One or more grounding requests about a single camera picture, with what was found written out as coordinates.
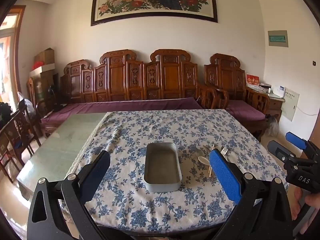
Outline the person's right hand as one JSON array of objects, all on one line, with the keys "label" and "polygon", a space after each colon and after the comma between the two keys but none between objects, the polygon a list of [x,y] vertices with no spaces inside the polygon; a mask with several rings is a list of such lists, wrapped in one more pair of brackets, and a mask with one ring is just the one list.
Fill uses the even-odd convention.
[{"label": "person's right hand", "polygon": [[319,210],[320,207],[320,195],[317,194],[309,194],[305,197],[303,197],[302,189],[299,187],[295,187],[294,190],[294,197],[295,201],[291,206],[291,215],[293,220],[295,220],[301,210],[301,205],[299,204],[299,200],[304,198],[305,204],[307,204],[310,207],[314,207],[315,209]]}]

